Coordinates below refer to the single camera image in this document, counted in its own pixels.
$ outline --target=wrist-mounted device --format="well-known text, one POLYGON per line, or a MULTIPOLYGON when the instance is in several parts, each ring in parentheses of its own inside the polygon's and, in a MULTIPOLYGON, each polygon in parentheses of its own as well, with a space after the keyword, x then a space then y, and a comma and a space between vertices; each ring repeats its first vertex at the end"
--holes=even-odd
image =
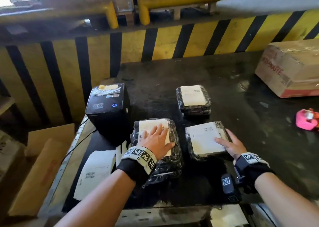
POLYGON ((222 176, 223 191, 231 203, 241 201, 238 187, 243 187, 247 194, 256 193, 256 179, 265 172, 275 173, 270 169, 268 162, 261 159, 257 154, 250 152, 241 154, 237 159, 235 172, 237 174, 236 179, 229 173, 222 176))
POLYGON ((146 147, 133 146, 122 156, 117 169, 124 171, 137 185, 144 184, 157 160, 146 147))

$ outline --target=forearm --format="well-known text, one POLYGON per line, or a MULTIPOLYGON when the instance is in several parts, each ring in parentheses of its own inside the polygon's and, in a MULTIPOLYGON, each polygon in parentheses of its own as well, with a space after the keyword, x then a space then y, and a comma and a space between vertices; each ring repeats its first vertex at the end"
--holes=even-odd
POLYGON ((56 227, 114 226, 135 182, 122 170, 116 170, 76 205, 56 227))
POLYGON ((283 226, 318 226, 319 209, 285 185, 272 173, 264 173, 255 181, 261 198, 283 226))

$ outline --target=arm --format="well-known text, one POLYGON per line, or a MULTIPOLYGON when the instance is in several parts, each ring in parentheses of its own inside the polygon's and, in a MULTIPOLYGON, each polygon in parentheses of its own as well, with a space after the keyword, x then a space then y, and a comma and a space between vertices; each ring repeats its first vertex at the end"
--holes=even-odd
MULTIPOLYGON (((157 160, 162 159, 175 145, 165 145, 168 129, 155 126, 147 135, 143 132, 141 145, 151 150, 157 160)), ((55 227, 114 226, 136 182, 117 169, 101 182, 85 199, 67 213, 55 227)))
MULTIPOLYGON (((237 160, 247 150, 243 143, 228 129, 232 142, 215 138, 237 160)), ((273 173, 263 173, 255 181, 255 188, 274 216, 283 226, 318 226, 319 209, 285 185, 273 173)))

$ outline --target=gray floor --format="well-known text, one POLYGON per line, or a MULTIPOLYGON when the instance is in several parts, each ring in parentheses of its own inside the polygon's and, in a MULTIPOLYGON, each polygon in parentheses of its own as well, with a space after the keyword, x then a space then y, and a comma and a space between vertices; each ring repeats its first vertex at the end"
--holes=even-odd
POLYGON ((319 0, 225 0, 217 3, 220 16, 250 16, 319 8, 319 0))

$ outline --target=black tabletop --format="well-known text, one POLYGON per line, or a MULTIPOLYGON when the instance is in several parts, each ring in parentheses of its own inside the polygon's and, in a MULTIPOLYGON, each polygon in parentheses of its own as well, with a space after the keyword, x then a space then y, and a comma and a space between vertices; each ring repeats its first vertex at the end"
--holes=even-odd
MULTIPOLYGON (((149 208, 158 201, 177 207, 225 203, 221 176, 233 173, 231 161, 227 157, 191 160, 185 140, 185 127, 211 121, 221 121, 232 130, 248 151, 268 161, 279 178, 295 191, 308 199, 318 199, 319 133, 297 128, 294 122, 298 110, 318 108, 319 97, 276 96, 254 74, 260 56, 261 52, 233 53, 121 66, 117 82, 127 86, 132 123, 149 118, 174 120, 185 161, 180 178, 137 191, 126 209, 149 208), (184 118, 178 109, 176 88, 197 84, 203 85, 212 99, 212 112, 209 117, 184 118)), ((102 141, 95 132, 87 151, 106 150, 102 141)), ((71 189, 64 211, 77 203, 73 194, 71 189)), ((250 194, 243 196, 243 201, 259 202, 260 198, 250 194)))

